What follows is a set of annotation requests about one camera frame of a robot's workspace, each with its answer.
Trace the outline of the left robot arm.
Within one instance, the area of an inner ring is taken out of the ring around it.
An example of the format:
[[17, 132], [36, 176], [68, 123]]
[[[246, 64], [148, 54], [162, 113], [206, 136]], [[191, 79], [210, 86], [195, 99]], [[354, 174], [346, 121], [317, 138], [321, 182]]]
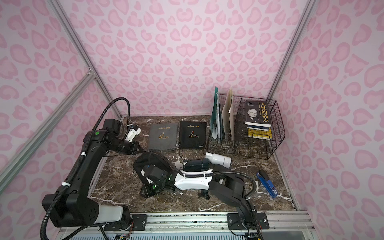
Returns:
[[57, 228], [107, 223], [121, 229], [131, 226], [132, 219], [127, 206], [103, 206], [88, 197], [99, 163], [108, 151], [123, 155], [142, 152], [137, 141], [129, 142], [119, 137], [120, 127], [118, 120], [107, 119], [101, 129], [86, 134], [82, 152], [68, 177], [54, 194], [43, 198], [45, 221], [51, 220]]

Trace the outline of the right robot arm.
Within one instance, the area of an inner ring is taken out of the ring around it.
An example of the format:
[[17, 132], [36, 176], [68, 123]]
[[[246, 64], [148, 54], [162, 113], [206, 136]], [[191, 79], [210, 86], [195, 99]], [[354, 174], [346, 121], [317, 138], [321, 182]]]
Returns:
[[140, 175], [144, 179], [143, 195], [146, 197], [163, 191], [199, 190], [206, 199], [213, 195], [224, 204], [235, 207], [241, 225], [246, 229], [260, 230], [256, 207], [250, 200], [259, 185], [254, 178], [242, 172], [232, 171], [221, 165], [215, 165], [213, 169], [203, 172], [185, 172], [176, 167], [168, 169], [146, 165]]

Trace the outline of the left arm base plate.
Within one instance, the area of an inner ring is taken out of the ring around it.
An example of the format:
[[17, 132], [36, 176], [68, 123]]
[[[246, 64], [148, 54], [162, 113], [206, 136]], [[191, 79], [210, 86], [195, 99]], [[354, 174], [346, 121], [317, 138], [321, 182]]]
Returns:
[[108, 222], [104, 230], [106, 232], [125, 232], [125, 231], [144, 231], [147, 224], [148, 215], [129, 215], [122, 216], [117, 222]]

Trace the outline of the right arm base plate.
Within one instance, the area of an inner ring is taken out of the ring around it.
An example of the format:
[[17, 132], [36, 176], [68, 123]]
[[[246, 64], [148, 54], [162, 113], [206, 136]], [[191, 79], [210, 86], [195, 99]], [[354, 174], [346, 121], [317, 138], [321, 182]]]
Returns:
[[[245, 230], [246, 228], [241, 223], [238, 213], [227, 214], [228, 228], [229, 230]], [[269, 230], [270, 225], [265, 213], [257, 213], [257, 221], [261, 227], [261, 230]]]

